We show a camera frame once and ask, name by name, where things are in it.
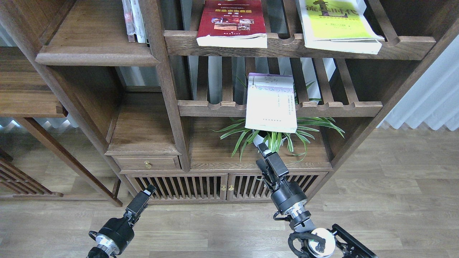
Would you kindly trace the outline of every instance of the wooden drawer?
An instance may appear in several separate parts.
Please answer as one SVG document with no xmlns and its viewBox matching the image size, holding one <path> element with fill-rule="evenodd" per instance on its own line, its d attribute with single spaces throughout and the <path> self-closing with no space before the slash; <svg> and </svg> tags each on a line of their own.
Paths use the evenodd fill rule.
<svg viewBox="0 0 459 258">
<path fill-rule="evenodd" d="M 178 156 L 113 156 L 121 170 L 180 169 Z"/>
</svg>

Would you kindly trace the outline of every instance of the brass knob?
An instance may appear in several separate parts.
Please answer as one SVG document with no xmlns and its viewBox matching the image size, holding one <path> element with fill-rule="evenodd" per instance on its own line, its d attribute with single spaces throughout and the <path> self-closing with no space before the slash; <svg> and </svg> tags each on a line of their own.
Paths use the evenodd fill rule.
<svg viewBox="0 0 459 258">
<path fill-rule="evenodd" d="M 145 167 L 146 167 L 146 168 L 151 169 L 151 164 L 150 164 L 150 162 L 145 161 L 144 163 L 145 163 Z"/>
</svg>

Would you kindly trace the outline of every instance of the book cover image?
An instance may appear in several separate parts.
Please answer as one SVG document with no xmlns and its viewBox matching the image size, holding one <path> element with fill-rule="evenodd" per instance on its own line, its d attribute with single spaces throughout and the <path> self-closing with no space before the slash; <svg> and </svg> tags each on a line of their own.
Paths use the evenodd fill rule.
<svg viewBox="0 0 459 258">
<path fill-rule="evenodd" d="M 365 39 L 368 32 L 364 17 L 349 1 L 305 0 L 313 35 L 321 39 Z"/>
<path fill-rule="evenodd" d="M 260 0 L 206 1 L 197 37 L 266 33 Z"/>
</svg>

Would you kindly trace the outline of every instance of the cabinet door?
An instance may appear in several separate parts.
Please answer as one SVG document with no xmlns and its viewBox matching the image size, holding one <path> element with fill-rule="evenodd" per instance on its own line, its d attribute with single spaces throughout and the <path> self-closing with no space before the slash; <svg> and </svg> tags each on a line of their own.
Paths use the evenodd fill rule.
<svg viewBox="0 0 459 258">
<path fill-rule="evenodd" d="M 289 173 L 288 181 L 297 182 L 308 198 L 319 182 L 328 172 L 304 172 Z M 271 192 L 262 180 L 261 173 L 229 174 L 228 178 L 228 201 L 258 202 L 271 200 Z"/>
<path fill-rule="evenodd" d="M 222 202 L 226 200 L 228 174 L 180 174 L 171 176 L 129 176 L 132 184 L 157 190 L 148 203 Z"/>
</svg>

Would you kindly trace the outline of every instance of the white book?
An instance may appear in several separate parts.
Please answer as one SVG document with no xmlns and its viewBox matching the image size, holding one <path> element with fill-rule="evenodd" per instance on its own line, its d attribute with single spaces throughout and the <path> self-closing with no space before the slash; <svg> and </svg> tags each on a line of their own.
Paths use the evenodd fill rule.
<svg viewBox="0 0 459 258">
<path fill-rule="evenodd" d="M 379 39 L 356 0 L 297 0 L 307 48 L 378 54 Z"/>
<path fill-rule="evenodd" d="M 245 127 L 281 133 L 297 130 L 292 76 L 249 73 Z"/>
<path fill-rule="evenodd" d="M 130 0 L 132 8 L 132 17 L 134 19 L 135 35 L 137 36 L 137 42 L 146 43 L 145 28 L 142 19 L 142 13 L 140 12 L 140 6 L 138 0 Z"/>
</svg>

